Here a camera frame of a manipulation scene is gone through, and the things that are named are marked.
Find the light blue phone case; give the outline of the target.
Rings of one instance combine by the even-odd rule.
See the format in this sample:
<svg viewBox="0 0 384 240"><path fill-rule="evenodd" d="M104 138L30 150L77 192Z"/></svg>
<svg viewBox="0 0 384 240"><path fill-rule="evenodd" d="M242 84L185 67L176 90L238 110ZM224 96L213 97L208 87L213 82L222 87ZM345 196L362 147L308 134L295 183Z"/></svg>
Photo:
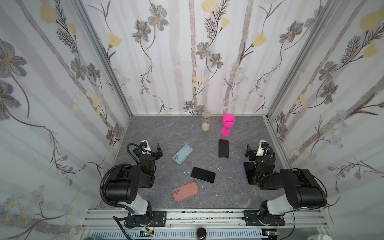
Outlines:
<svg viewBox="0 0 384 240"><path fill-rule="evenodd" d="M172 156L172 159L181 165L193 151L194 149L190 145L185 144Z"/></svg>

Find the black purple-edged phone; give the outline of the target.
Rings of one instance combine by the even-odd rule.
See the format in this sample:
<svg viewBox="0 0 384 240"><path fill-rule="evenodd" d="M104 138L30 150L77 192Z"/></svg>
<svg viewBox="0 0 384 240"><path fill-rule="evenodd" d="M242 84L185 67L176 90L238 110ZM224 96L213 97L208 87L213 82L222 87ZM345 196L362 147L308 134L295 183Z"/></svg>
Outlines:
<svg viewBox="0 0 384 240"><path fill-rule="evenodd" d="M191 177L213 184L215 182L216 173L193 167Z"/></svg>

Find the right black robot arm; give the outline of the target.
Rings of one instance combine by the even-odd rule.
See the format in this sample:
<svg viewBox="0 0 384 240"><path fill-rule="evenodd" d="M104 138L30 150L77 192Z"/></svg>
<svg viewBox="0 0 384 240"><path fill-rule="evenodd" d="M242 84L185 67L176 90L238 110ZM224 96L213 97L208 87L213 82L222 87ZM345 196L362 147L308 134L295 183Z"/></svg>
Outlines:
<svg viewBox="0 0 384 240"><path fill-rule="evenodd" d="M284 226L285 214L301 209L316 210L326 205L327 191L309 170L275 171L276 155L268 142L260 141L257 150L247 145L245 156L249 159L244 162L249 185L285 192L273 200L263 201L257 211L244 211L247 226Z"/></svg>

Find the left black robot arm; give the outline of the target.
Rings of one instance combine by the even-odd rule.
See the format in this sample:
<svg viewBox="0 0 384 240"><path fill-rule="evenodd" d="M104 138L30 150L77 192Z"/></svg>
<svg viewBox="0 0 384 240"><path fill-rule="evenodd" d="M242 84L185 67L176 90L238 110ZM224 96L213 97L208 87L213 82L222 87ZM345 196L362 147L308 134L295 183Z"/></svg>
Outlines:
<svg viewBox="0 0 384 240"><path fill-rule="evenodd" d="M118 164L109 169L102 177L100 196L102 201L112 207L128 211L126 217L113 217L122 231L134 227L145 227L152 232L155 216L149 201L138 193L139 189L150 189L155 182L156 161L163 156L157 144L152 151L147 141L140 144L127 144L127 152L134 159L134 164Z"/></svg>

